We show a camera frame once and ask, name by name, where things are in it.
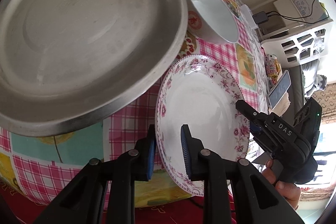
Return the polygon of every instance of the fingernail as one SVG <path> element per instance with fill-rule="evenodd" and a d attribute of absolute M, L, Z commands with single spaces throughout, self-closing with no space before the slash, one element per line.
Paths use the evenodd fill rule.
<path fill-rule="evenodd" d="M 266 161 L 266 167 L 269 168 L 271 167 L 270 165 L 271 165 L 271 160 Z"/>
<path fill-rule="evenodd" d="M 281 182 L 281 181 L 278 182 L 278 189 L 283 189 L 284 186 L 285 186 L 285 185 L 284 185 L 283 182 Z"/>

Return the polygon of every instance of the red logo on bowl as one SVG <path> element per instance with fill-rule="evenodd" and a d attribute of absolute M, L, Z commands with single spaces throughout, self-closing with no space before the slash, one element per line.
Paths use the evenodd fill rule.
<path fill-rule="evenodd" d="M 196 14 L 194 11 L 188 12 L 188 23 L 191 28 L 194 30 L 199 30 L 202 28 L 202 21 L 199 18 L 198 14 Z"/>

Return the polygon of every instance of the stainless steel plate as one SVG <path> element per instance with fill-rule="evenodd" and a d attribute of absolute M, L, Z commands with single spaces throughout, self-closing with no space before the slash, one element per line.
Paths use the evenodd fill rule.
<path fill-rule="evenodd" d="M 178 53 L 185 0 L 1 0 L 0 126 L 51 136 L 144 93 Z"/>

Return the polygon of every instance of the smartphone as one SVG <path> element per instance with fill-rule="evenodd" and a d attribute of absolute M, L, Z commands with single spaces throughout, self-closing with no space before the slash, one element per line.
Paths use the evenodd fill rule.
<path fill-rule="evenodd" d="M 287 92 L 291 85 L 291 79 L 289 77 L 288 70 L 281 75 L 279 81 L 271 89 L 268 94 L 268 105 L 271 109 L 274 109 L 284 94 Z"/>

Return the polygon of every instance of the silver bolt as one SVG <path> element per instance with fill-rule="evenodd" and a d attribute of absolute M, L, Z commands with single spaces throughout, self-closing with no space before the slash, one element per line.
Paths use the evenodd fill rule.
<path fill-rule="evenodd" d="M 131 150 L 128 151 L 128 154 L 130 156 L 136 156 L 137 154 L 139 154 L 139 151 L 136 150 L 136 149 L 131 149 Z"/>
<path fill-rule="evenodd" d="M 247 159 L 240 159 L 239 163 L 243 166 L 248 166 L 250 162 Z"/>
<path fill-rule="evenodd" d="M 99 160 L 97 158 L 92 158 L 89 160 L 90 165 L 97 165 L 99 163 Z"/>
<path fill-rule="evenodd" d="M 209 149 L 202 149 L 201 150 L 201 154 L 203 155 L 203 156 L 209 156 L 210 155 L 210 150 Z"/>

